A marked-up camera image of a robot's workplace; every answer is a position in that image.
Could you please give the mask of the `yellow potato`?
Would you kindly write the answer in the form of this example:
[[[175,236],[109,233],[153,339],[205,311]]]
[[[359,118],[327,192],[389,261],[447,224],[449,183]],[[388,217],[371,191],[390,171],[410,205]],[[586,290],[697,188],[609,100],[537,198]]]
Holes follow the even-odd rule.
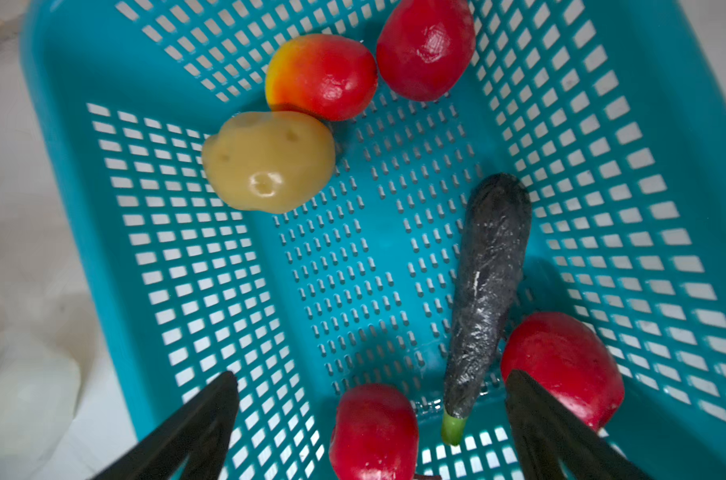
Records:
[[[335,142],[321,121],[299,112],[243,112],[204,143],[207,179],[228,206],[282,214],[331,179]]]

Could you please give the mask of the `red tomato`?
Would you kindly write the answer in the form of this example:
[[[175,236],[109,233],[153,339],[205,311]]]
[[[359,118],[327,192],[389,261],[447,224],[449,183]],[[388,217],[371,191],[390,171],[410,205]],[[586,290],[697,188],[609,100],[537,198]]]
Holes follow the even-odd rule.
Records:
[[[624,400],[622,375],[613,356],[585,324],[559,312],[527,317],[511,334],[501,359],[504,380],[528,373],[594,431]]]
[[[342,396],[329,460],[340,479],[413,479],[418,443],[409,400],[391,386],[366,384]]]

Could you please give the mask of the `clear zip top bag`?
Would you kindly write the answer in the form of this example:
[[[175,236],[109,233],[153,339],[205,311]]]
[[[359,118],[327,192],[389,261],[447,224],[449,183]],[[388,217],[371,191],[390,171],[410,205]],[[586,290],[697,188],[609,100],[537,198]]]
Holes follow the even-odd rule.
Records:
[[[66,442],[93,359],[93,303],[68,292],[40,306],[29,318],[0,295],[0,479],[89,478],[87,454]]]

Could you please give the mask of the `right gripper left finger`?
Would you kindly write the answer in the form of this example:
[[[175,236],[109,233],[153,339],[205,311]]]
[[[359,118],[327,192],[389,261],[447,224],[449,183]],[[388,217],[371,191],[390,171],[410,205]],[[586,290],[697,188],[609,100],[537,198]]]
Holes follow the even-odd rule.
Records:
[[[219,374],[98,479],[217,479],[239,411],[237,377]]]

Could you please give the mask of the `white radish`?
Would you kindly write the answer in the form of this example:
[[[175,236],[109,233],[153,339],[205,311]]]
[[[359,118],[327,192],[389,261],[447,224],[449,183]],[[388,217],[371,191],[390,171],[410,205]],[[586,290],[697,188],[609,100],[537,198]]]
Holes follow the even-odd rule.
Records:
[[[69,428],[80,368],[28,336],[0,334],[0,459],[45,458]]]

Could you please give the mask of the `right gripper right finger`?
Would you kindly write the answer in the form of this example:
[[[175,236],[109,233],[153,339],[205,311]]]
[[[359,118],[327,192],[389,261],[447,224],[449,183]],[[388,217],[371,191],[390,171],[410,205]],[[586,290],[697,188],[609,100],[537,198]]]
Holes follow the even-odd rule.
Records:
[[[528,373],[506,382],[506,411],[521,471],[527,479],[647,479]]]

